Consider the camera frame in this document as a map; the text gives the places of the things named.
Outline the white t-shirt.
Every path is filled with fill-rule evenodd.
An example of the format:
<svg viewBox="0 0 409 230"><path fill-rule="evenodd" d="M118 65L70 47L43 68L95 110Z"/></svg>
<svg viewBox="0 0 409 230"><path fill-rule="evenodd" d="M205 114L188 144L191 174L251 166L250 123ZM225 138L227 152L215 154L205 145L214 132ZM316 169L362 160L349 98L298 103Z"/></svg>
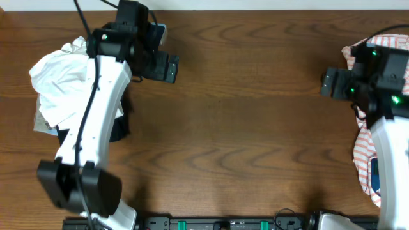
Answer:
<svg viewBox="0 0 409 230"><path fill-rule="evenodd" d="M86 41L80 36L47 54L30 69L33 89L40 98L40 112L50 128L68 130L78 106L88 101L88 59Z"/></svg>

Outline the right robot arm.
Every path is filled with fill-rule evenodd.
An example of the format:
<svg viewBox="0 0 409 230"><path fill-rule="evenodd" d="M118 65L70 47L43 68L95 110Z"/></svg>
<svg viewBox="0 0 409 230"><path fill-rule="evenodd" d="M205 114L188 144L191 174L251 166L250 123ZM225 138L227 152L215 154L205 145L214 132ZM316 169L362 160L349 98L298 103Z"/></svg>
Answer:
<svg viewBox="0 0 409 230"><path fill-rule="evenodd" d="M389 77L354 69L328 68L321 95L353 102L364 111L378 159L379 229L408 229L408 97L402 94L405 67Z"/></svg>

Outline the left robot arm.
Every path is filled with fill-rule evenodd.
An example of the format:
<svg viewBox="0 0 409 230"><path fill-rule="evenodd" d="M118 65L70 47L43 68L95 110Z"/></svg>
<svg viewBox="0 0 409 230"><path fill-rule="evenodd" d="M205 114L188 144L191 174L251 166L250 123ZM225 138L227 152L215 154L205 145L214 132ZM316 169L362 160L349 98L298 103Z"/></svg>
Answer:
<svg viewBox="0 0 409 230"><path fill-rule="evenodd" d="M136 211L121 198L122 182L107 170L116 111L132 77L174 83L178 56L161 51L164 24L112 23L93 31L87 75L94 79L56 157L42 160L37 178L54 206L79 213L65 229L134 229Z"/></svg>

